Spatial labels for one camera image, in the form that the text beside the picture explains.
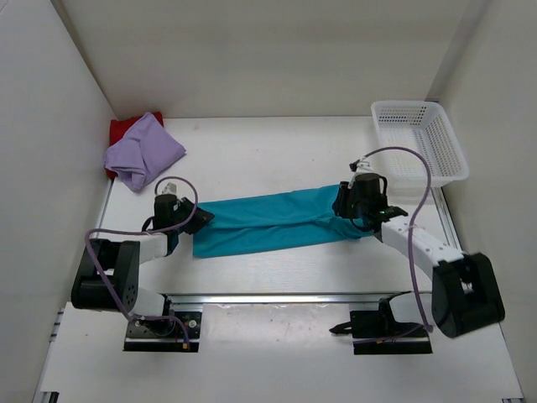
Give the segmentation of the teal t shirt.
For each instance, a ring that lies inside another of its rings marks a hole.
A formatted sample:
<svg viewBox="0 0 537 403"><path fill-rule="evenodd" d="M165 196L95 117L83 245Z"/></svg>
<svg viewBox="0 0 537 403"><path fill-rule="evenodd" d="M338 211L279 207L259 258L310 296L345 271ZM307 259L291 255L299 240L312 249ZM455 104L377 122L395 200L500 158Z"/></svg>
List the teal t shirt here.
<svg viewBox="0 0 537 403"><path fill-rule="evenodd" d="M193 237L199 259L292 249L371 235L338 217L337 185L201 203L214 218Z"/></svg>

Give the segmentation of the purple t shirt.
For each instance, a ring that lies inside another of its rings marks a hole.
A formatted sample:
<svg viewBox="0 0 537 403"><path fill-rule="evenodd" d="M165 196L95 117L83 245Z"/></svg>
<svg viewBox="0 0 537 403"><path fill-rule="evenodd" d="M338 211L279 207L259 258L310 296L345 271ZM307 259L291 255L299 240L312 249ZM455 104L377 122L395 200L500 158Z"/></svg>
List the purple t shirt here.
<svg viewBox="0 0 537 403"><path fill-rule="evenodd" d="M111 145L104 155L104 168L134 192L140 192L186 154L154 116L145 113Z"/></svg>

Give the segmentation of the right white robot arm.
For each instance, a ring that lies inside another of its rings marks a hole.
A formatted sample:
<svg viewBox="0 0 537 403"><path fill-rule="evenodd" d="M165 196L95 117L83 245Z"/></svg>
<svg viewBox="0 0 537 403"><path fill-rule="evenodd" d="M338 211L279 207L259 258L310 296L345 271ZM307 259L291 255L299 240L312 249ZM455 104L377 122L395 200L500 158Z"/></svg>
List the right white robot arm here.
<svg viewBox="0 0 537 403"><path fill-rule="evenodd" d="M505 318L491 260L442 243L415 224L415 216L388 204L388 181L376 173L357 174L338 185L332 210L358 230L408 258L432 282L430 314L447 337L458 338Z"/></svg>

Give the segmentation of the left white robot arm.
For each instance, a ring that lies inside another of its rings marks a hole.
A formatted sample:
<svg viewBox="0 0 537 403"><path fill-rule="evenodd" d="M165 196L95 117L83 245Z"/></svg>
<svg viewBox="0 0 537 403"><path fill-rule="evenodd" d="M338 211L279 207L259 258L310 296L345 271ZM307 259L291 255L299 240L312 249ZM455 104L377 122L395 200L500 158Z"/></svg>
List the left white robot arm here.
<svg viewBox="0 0 537 403"><path fill-rule="evenodd" d="M182 233L194 235L214 218L186 197L157 195L154 214L143 223L141 233L123 241L89 238L71 289L72 305L125 313L128 320L153 328L160 337L181 329L170 298L140 287L139 269L171 255Z"/></svg>

